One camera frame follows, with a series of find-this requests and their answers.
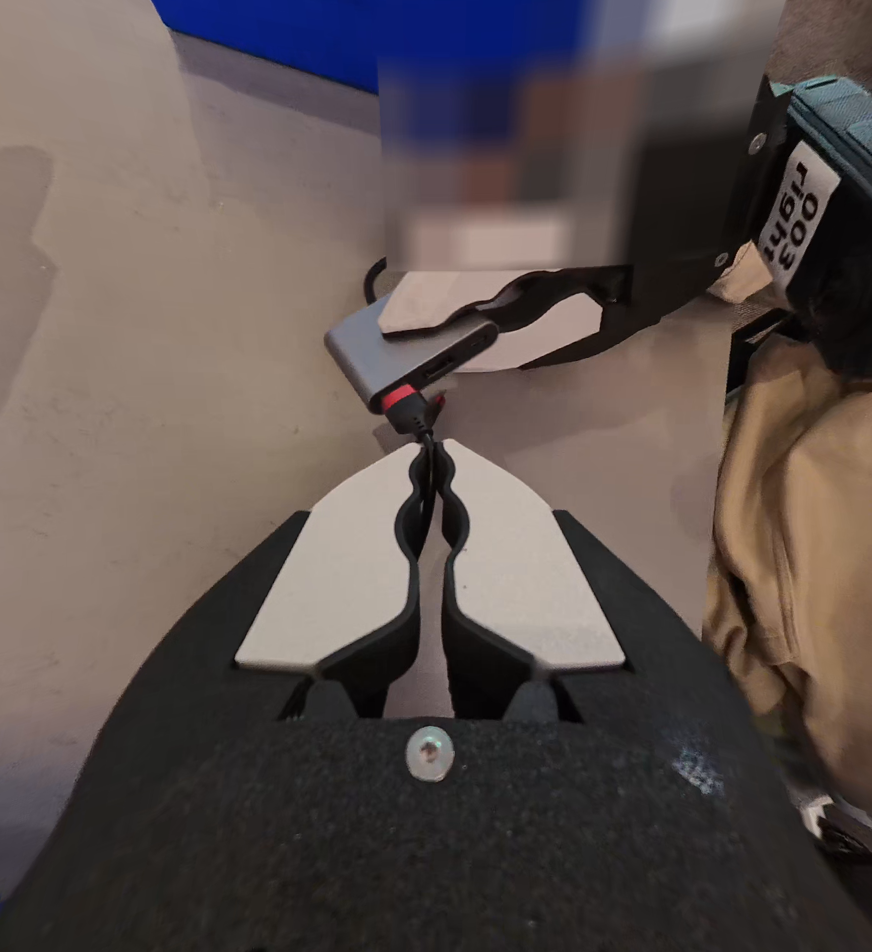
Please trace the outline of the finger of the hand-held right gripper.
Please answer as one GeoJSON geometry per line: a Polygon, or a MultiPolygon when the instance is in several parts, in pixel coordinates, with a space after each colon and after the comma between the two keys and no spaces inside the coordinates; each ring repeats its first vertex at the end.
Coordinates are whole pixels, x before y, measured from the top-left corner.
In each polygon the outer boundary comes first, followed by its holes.
{"type": "Polygon", "coordinates": [[[553,269],[409,271],[390,294],[378,324],[385,335],[423,332],[482,305],[500,332],[511,331],[577,293],[590,296],[578,290],[567,271],[553,269]]]}
{"type": "Polygon", "coordinates": [[[600,332],[604,309],[585,293],[553,304],[526,327],[502,331],[486,351],[464,363],[459,372],[518,369],[600,332]]]}

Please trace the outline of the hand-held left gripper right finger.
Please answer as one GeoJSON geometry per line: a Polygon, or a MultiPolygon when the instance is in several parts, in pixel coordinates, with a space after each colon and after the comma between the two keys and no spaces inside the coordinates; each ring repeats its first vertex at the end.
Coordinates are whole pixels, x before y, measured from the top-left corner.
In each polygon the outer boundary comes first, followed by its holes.
{"type": "Polygon", "coordinates": [[[622,667],[621,645],[549,504],[458,441],[442,448],[467,520],[453,565],[464,619],[547,672],[622,667]]]}

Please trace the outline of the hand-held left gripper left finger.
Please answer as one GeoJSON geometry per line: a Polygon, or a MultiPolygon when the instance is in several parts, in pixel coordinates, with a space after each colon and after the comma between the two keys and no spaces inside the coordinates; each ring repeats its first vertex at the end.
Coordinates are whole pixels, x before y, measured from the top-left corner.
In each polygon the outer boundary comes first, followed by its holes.
{"type": "Polygon", "coordinates": [[[414,607],[425,460],[402,446],[312,507],[236,652],[240,668],[316,674],[414,607]]]}

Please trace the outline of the grey usb hub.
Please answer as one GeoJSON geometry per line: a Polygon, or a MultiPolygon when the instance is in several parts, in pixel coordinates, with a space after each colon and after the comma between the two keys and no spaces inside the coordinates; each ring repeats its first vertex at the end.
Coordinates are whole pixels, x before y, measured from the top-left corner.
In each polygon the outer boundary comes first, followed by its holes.
{"type": "Polygon", "coordinates": [[[457,312],[442,327],[423,332],[385,335],[378,320],[393,290],[348,316],[324,337],[324,345],[341,373],[374,415],[410,390],[440,382],[478,354],[499,335],[484,307],[457,312]]]}

